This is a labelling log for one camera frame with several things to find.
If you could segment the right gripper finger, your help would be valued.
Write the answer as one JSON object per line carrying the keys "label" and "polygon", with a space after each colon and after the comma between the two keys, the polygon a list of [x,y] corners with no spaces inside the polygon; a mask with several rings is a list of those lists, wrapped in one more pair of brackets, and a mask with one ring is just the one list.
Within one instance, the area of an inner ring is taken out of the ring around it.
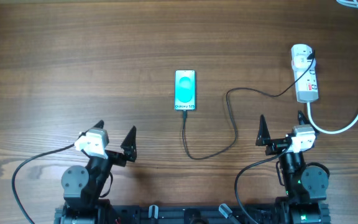
{"label": "right gripper finger", "polygon": [[269,129],[267,127],[267,123],[265,120],[265,116],[262,114],[260,115],[259,121],[259,131],[257,134],[257,139],[255,142],[256,146],[267,146],[271,142]]}
{"label": "right gripper finger", "polygon": [[298,110],[297,119],[298,119],[299,125],[310,124],[309,119],[304,115],[304,113],[301,110]]}

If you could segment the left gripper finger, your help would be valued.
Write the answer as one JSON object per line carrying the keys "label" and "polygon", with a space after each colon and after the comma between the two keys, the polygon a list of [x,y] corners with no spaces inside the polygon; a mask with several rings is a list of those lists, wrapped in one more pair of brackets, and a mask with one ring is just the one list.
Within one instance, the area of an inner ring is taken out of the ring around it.
{"label": "left gripper finger", "polygon": [[89,128],[86,131],[80,132],[79,136],[85,136],[88,131],[90,131],[91,129],[95,129],[95,128],[103,129],[104,128],[104,121],[101,119],[92,128]]}
{"label": "left gripper finger", "polygon": [[136,132],[137,128],[133,126],[121,144],[121,148],[124,150],[124,156],[126,160],[130,162],[135,162],[137,159]]}

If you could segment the cyan Galaxy smartphone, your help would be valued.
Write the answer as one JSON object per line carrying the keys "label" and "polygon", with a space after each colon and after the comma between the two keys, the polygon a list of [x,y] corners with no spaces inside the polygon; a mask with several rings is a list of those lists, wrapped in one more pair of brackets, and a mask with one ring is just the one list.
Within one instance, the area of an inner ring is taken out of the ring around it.
{"label": "cyan Galaxy smartphone", "polygon": [[174,109],[196,109],[196,72],[194,70],[175,71]]}

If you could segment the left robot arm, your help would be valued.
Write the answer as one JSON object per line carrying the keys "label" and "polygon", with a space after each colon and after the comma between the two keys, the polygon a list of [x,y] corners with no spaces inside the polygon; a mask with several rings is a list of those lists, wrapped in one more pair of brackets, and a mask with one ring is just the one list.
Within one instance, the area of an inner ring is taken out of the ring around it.
{"label": "left robot arm", "polygon": [[85,154],[89,161],[85,166],[71,166],[62,175],[64,189],[63,207],[55,210],[56,224],[120,223],[120,215],[102,193],[108,179],[113,180],[112,166],[124,167],[137,159],[136,132],[133,126],[121,143],[122,152],[106,149],[108,132],[101,120],[89,130],[80,133],[74,143],[77,151]]}

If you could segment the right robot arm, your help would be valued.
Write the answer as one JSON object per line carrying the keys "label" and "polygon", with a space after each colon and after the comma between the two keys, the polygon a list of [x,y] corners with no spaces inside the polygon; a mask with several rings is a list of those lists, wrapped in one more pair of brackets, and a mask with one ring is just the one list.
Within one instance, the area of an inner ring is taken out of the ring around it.
{"label": "right robot arm", "polygon": [[265,154],[277,156],[276,171],[285,197],[277,197],[270,223],[330,223],[329,207],[324,201],[329,186],[329,169],[307,163],[303,153],[314,147],[319,132],[304,114],[298,112],[299,125],[284,138],[272,139],[264,115],[260,116],[256,146],[265,146]]}

